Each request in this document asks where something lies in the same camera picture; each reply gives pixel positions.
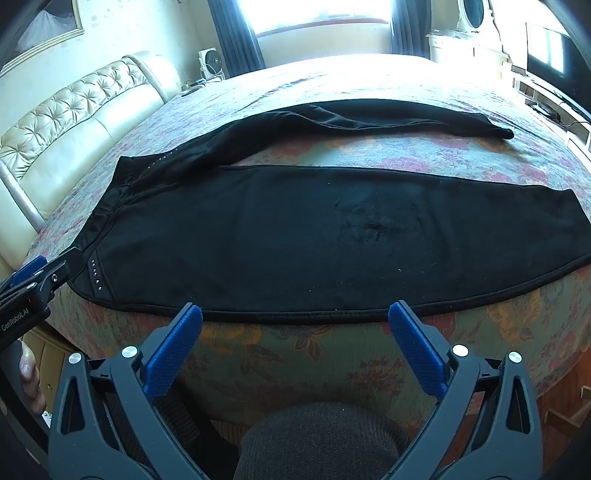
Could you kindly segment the person's left hand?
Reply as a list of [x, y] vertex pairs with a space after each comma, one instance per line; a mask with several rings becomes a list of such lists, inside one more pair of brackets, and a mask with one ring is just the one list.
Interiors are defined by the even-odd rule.
[[33, 351], [21, 342], [22, 355], [19, 361], [19, 372], [30, 410], [36, 415], [42, 415], [46, 408], [46, 399], [40, 388], [40, 375], [36, 366]]

